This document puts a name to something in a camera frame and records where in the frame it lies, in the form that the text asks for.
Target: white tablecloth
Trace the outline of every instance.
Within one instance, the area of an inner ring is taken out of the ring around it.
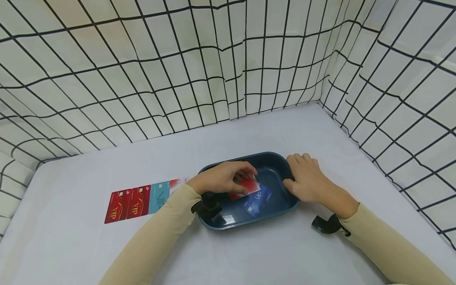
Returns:
[[[111,192],[193,176],[204,166],[273,151],[308,152],[335,183],[456,280],[456,254],[317,105],[251,116],[42,166],[0,243],[1,284],[96,284],[146,215],[111,224]],[[339,235],[311,228],[318,205],[225,232],[197,219],[156,284],[380,284]]]

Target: black wrist strap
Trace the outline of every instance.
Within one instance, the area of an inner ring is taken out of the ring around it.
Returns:
[[[312,226],[321,233],[331,234],[337,231],[341,231],[346,237],[352,235],[351,232],[349,232],[346,228],[344,228],[341,225],[336,214],[330,216],[327,221],[320,216],[316,216],[312,222]]]
[[[203,201],[198,201],[191,208],[192,213],[198,214],[203,219],[212,219],[213,217],[217,216],[221,210],[222,207],[219,203],[212,203],[212,205],[207,205]]]

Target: fabric wall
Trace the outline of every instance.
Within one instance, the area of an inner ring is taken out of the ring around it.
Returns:
[[[318,102],[450,243],[456,181],[452,164],[440,168],[455,153],[454,8],[418,0],[6,0],[0,234],[49,160]]]
[[[381,33],[342,50],[355,64],[332,58],[320,105],[456,249],[454,4],[382,2],[366,22]]]

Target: dark blue plastic tray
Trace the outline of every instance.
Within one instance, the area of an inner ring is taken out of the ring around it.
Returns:
[[[235,228],[283,215],[298,206],[298,198],[288,192],[282,184],[285,178],[293,180],[294,178],[288,163],[281,155],[274,152],[262,152],[229,161],[250,162],[258,171],[257,181],[268,187],[272,191],[272,196],[261,214],[254,218],[243,207],[246,197],[231,201],[227,193],[206,192],[202,195],[203,201],[214,201],[215,199],[222,206],[222,211],[212,219],[199,217],[201,223],[207,228],[217,231]],[[201,169],[200,173],[220,163],[208,165]]]

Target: tray rim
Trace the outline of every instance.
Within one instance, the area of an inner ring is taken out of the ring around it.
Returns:
[[[252,157],[252,156],[255,156],[255,155],[263,155],[263,154],[273,154],[275,156],[278,156],[280,157],[284,162],[285,164],[288,166],[288,163],[286,162],[286,159],[281,156],[280,154],[278,153],[275,153],[275,152],[272,152],[272,151],[263,151],[263,152],[259,152],[259,153],[255,153],[255,154],[252,154],[252,155],[245,155],[245,156],[242,156],[242,157],[238,157],[238,158],[234,158],[234,159],[229,159],[229,160],[226,160],[226,161],[239,161],[239,160],[242,160],[243,158],[247,158],[247,157]],[[198,174],[200,174],[201,172],[203,172],[203,170],[207,169],[208,167],[210,166],[216,166],[216,165],[219,165],[220,163],[223,163],[225,161],[221,161],[221,162],[217,162],[217,163],[212,163],[210,165],[207,165],[205,167],[203,167],[199,172]],[[263,216],[263,217],[260,217],[260,218],[257,218],[257,219],[253,219],[253,220],[250,220],[250,221],[246,221],[246,222],[242,222],[242,223],[237,223],[237,224],[232,224],[232,225],[228,225],[226,227],[223,227],[223,228],[216,228],[216,227],[213,227],[213,226],[209,226],[201,216],[198,215],[198,218],[200,220],[200,222],[205,226],[207,227],[208,229],[211,229],[213,231],[224,231],[224,230],[227,230],[227,229],[230,229],[230,228],[237,228],[237,227],[241,227],[241,226],[244,226],[244,225],[248,225],[248,224],[252,224],[252,223],[257,223],[257,222],[260,222],[260,221],[264,221],[264,220],[267,220],[267,219],[270,219],[270,218],[274,218],[274,217],[278,217],[278,216],[281,216],[281,215],[284,215],[288,212],[291,212],[292,210],[294,210],[295,208],[297,208],[300,204],[300,200],[298,198],[297,199],[297,202],[296,204],[293,206],[293,207],[290,207],[286,210],[282,210],[282,211],[279,211],[279,212],[275,212],[275,213],[271,213],[269,215],[266,215],[266,216]]]

